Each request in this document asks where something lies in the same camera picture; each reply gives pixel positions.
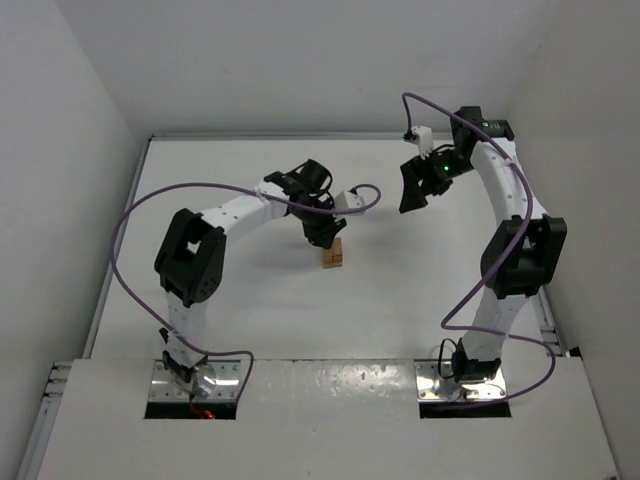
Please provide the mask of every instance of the metal mounting plate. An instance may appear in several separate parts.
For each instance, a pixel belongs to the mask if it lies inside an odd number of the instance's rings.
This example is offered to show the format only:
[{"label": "metal mounting plate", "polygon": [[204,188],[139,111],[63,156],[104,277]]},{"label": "metal mounting plate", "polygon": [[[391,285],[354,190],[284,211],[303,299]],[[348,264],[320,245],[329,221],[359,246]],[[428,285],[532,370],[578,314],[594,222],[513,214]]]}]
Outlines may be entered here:
[{"label": "metal mounting plate", "polygon": [[[451,362],[443,360],[441,370],[444,376],[451,375]],[[438,360],[416,361],[415,371],[419,403],[487,402],[507,395],[502,368],[498,369],[498,373],[492,379],[483,383],[467,384],[459,384],[453,379],[446,380],[440,377]]]},{"label": "metal mounting plate", "polygon": [[[229,403],[238,394],[240,361],[209,361],[198,367],[197,378],[201,388],[196,403]],[[155,362],[147,397],[149,403],[187,403],[189,394],[161,361]]]}]

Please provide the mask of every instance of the gray wall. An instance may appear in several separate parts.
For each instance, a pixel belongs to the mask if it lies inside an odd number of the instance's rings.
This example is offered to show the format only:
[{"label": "gray wall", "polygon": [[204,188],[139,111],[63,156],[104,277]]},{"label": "gray wall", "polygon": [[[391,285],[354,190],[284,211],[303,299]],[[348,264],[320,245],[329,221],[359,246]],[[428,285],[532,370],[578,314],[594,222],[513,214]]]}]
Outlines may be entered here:
[{"label": "gray wall", "polygon": [[400,131],[405,89],[499,115],[557,0],[57,2],[122,113],[149,134]]},{"label": "gray wall", "polygon": [[141,143],[53,0],[0,6],[0,478],[82,353]]},{"label": "gray wall", "polygon": [[567,0],[509,116],[569,236],[549,288],[582,350],[622,478],[640,479],[640,3]]}]

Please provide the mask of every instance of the white wall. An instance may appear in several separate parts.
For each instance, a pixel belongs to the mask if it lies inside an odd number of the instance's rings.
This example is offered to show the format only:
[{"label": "white wall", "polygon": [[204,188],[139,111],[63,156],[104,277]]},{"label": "white wall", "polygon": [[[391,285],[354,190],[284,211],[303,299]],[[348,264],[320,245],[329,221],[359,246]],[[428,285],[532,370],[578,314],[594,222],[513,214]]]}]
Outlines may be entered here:
[{"label": "white wall", "polygon": [[405,89],[500,115],[557,0],[57,2],[148,134],[400,131]]},{"label": "white wall", "polygon": [[569,235],[550,285],[622,478],[640,479],[640,3],[566,0],[509,115]]},{"label": "white wall", "polygon": [[0,5],[0,478],[82,353],[141,143],[53,0]]}]

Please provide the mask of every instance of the white table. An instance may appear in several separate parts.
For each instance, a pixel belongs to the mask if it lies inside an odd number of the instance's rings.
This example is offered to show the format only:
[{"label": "white table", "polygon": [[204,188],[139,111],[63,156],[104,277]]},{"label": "white table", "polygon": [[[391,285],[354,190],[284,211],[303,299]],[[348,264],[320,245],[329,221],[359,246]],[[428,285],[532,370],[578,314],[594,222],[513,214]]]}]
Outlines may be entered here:
[{"label": "white table", "polygon": [[[342,268],[322,269],[320,251],[293,218],[271,222],[227,251],[199,344],[251,349],[259,359],[235,422],[142,418],[150,359],[159,358],[162,343],[158,325],[113,280],[91,358],[71,371],[40,478],[613,474],[580,359],[560,358],[552,381],[511,402],[513,418],[419,418],[412,360],[434,356],[446,336],[439,322],[479,278],[495,224],[473,173],[427,208],[400,215],[398,167],[414,153],[389,140],[153,140],[136,198],[194,180],[252,187],[307,158],[329,168],[336,192],[370,182],[384,197],[375,210],[348,219]],[[153,261],[171,216],[232,197],[183,190],[132,216],[119,265],[158,311],[166,300]],[[470,323],[478,301],[455,323]],[[540,338],[539,323],[530,304],[514,332]],[[515,391],[540,378],[549,359],[540,347],[508,341],[503,362]]]}]

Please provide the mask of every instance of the robotic arm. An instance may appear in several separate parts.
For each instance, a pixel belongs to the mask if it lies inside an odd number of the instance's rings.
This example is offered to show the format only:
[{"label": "robotic arm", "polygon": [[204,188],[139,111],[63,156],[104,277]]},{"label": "robotic arm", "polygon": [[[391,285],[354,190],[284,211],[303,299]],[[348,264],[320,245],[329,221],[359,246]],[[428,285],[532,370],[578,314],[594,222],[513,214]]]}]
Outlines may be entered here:
[{"label": "robotic arm", "polygon": [[[456,114],[481,128],[518,162],[514,135],[505,120],[487,121],[479,107],[462,107]],[[451,130],[454,145],[444,149],[433,149],[428,128],[414,127],[405,135],[405,140],[418,145],[419,155],[400,167],[404,180],[400,213],[425,207],[426,196],[442,195],[453,178],[477,170],[498,225],[480,262],[484,275],[522,225],[527,198],[513,169],[490,144],[480,141],[473,131],[453,119]],[[567,226],[562,218],[550,217],[535,197],[533,202],[526,234],[484,287],[474,327],[509,333],[529,297],[537,294],[553,277]],[[467,331],[452,357],[454,380],[473,383],[493,378],[501,364],[505,338],[506,335]]]},{"label": "robotic arm", "polygon": [[[197,343],[207,322],[207,306],[222,280],[226,248],[265,223],[292,214],[302,222],[311,245],[330,248],[347,222],[331,214],[309,212],[269,200],[268,194],[322,210],[362,206],[355,192],[329,193],[331,173],[308,160],[288,173],[274,172],[256,187],[256,196],[243,195],[216,208],[193,213],[177,212],[155,261],[160,283],[167,292],[169,323],[180,335]],[[207,358],[186,348],[174,334],[161,331],[166,342],[165,366],[188,388],[193,388],[197,365]]]}]

